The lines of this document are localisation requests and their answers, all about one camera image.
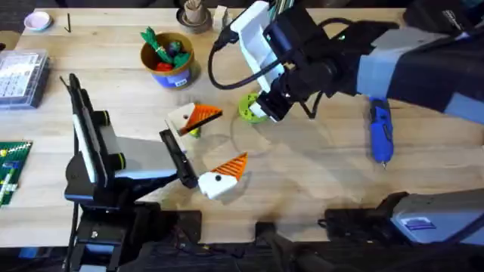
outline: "plastic storage box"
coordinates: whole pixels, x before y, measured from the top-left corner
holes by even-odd
[[[37,108],[48,72],[46,50],[0,52],[0,110]]]

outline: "green circuit board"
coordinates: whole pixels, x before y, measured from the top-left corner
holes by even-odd
[[[10,203],[31,146],[31,141],[0,142],[0,206]]]

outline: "red toy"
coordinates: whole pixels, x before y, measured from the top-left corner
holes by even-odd
[[[160,62],[157,65],[157,71],[158,72],[168,72],[168,71],[171,71],[171,70],[173,70],[172,64]]]

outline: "wooden table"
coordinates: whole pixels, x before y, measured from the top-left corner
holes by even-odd
[[[33,140],[20,186],[0,209],[0,246],[65,246],[72,203],[64,199],[64,171],[73,155],[73,126],[67,91],[59,76],[75,73],[94,107],[110,111],[119,136],[161,140],[164,116],[198,100],[221,107],[224,115],[188,139],[194,167],[207,170],[249,152],[246,174],[220,201],[176,181],[146,196],[165,209],[199,209],[204,242],[253,238],[254,223],[272,219],[292,240],[325,240],[316,225],[328,207],[374,206],[387,194],[441,193],[482,186],[482,126],[392,101],[395,155],[383,170],[369,157],[365,97],[336,94],[322,99],[318,116],[308,120],[294,106],[283,122],[249,125],[237,114],[237,101],[253,83],[233,91],[214,88],[206,74],[213,32],[186,34],[194,44],[201,76],[183,91],[161,88],[141,65],[139,33],[181,32],[175,9],[46,9],[54,25],[43,33],[25,31],[17,48],[45,48],[54,69],[37,110],[0,112],[0,140]],[[67,33],[67,12],[72,33]],[[400,9],[313,9],[316,21],[328,17],[402,22]],[[331,35],[342,26],[330,26]],[[250,74],[238,45],[215,58],[220,82]]]

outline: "green object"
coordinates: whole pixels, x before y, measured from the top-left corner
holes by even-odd
[[[176,56],[182,51],[182,44],[179,41],[170,42],[168,45],[168,54],[172,57]]]
[[[0,165],[5,166],[0,168],[0,206],[10,203],[31,146],[31,141],[0,142],[0,150],[6,152],[0,156]]]
[[[191,136],[195,137],[196,139],[198,139],[201,134],[202,134],[202,127],[198,127],[196,129],[192,129],[188,132],[188,134],[190,134]]]
[[[181,67],[187,63],[188,58],[190,58],[190,53],[178,53],[173,59],[173,64],[175,64],[175,69]]]
[[[161,61],[164,63],[174,64],[173,58],[166,53],[166,49],[160,45],[157,41],[157,35],[154,33],[151,27],[146,28],[146,32],[141,33],[143,40],[147,42],[155,50],[155,52],[160,56]]]
[[[249,123],[252,124],[258,124],[260,122],[264,122],[267,120],[267,116],[264,117],[258,117],[257,115],[253,114],[252,111],[250,111],[249,107],[252,105],[254,102],[256,102],[258,94],[248,94],[246,96],[243,96],[239,100],[239,114],[242,117],[242,119],[245,119]]]

